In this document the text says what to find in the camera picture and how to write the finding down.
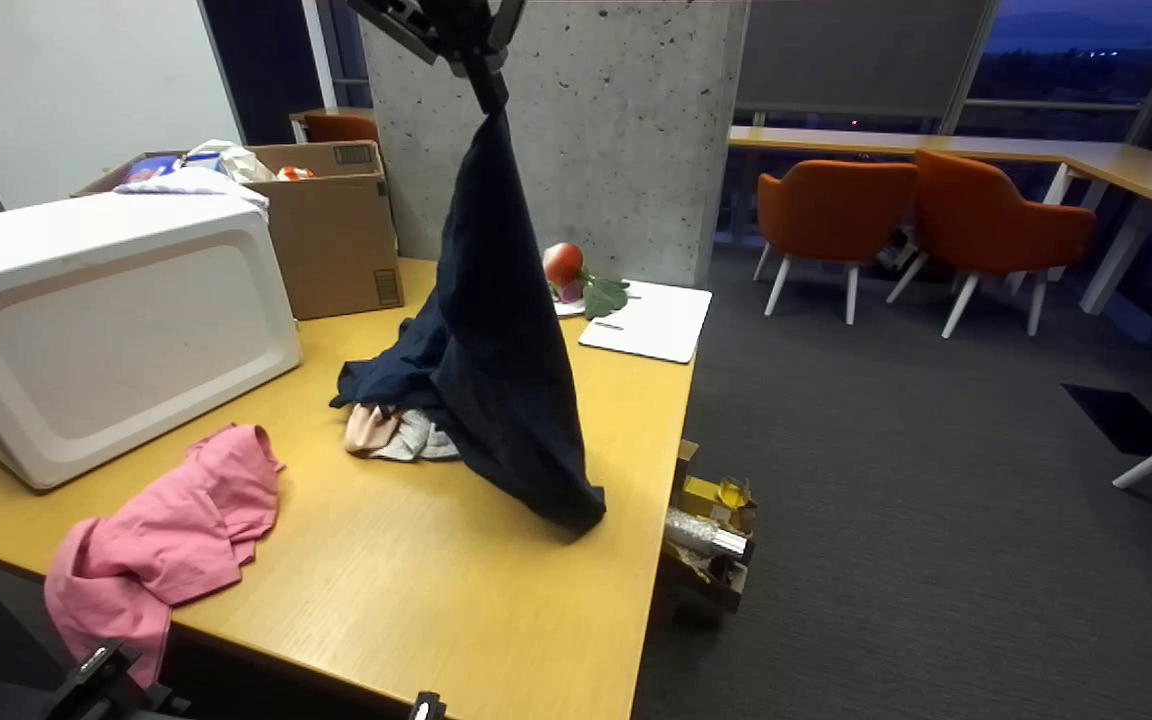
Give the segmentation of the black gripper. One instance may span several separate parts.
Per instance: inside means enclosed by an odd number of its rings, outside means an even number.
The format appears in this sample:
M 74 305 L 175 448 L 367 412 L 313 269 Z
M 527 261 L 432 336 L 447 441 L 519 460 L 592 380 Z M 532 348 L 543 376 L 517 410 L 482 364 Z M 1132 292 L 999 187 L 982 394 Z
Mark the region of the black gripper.
M 527 0 L 346 0 L 355 15 L 421 59 L 465 63 L 482 118 L 506 105 L 503 50 Z

